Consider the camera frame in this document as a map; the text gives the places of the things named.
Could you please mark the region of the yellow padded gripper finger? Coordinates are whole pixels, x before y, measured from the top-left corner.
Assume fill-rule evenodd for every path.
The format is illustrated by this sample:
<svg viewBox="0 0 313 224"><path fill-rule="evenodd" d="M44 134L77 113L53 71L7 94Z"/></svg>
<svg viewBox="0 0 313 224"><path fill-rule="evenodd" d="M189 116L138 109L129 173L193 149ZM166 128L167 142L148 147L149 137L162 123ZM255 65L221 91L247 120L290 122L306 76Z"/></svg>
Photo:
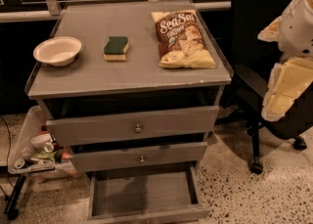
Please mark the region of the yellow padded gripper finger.
<svg viewBox="0 0 313 224"><path fill-rule="evenodd" d="M263 100L262 117L267 121L281 119L312 82L311 59L291 57L283 64L275 64Z"/></svg>

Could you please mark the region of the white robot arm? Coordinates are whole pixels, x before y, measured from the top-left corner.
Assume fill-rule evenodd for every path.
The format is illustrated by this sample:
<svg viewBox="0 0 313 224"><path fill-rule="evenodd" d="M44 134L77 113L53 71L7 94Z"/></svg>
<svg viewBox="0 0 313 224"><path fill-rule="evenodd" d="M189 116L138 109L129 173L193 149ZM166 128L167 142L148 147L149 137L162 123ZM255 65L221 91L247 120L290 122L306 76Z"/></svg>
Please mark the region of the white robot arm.
<svg viewBox="0 0 313 224"><path fill-rule="evenodd" d="M261 112L278 121L313 82L313 0L291 0L257 38L277 41L283 53L271 70Z"/></svg>

